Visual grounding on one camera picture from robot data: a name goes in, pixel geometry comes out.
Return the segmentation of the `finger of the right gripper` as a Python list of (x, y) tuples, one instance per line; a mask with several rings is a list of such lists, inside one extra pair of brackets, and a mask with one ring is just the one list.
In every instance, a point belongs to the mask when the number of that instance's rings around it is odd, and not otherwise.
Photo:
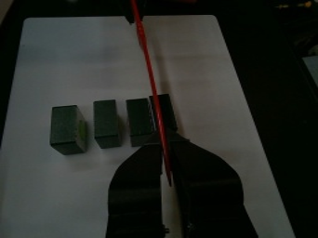
[(125, 5), (125, 15), (126, 19), (130, 24), (134, 23), (134, 16), (133, 16), (133, 5), (131, 5), (131, 0), (123, 0), (123, 5)]
[(143, 20), (147, 9), (147, 0), (137, 0), (139, 19)]

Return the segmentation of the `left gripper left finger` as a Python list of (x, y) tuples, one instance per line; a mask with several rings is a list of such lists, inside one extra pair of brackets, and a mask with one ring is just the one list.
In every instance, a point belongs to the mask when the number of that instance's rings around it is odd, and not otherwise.
[(154, 133), (115, 171), (109, 188), (106, 238), (165, 238), (162, 145)]

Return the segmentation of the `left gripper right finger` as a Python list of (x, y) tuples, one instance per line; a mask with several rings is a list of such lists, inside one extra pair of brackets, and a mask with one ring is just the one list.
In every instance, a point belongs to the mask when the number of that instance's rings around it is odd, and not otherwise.
[(177, 132), (167, 137), (183, 238), (258, 238), (235, 169)]

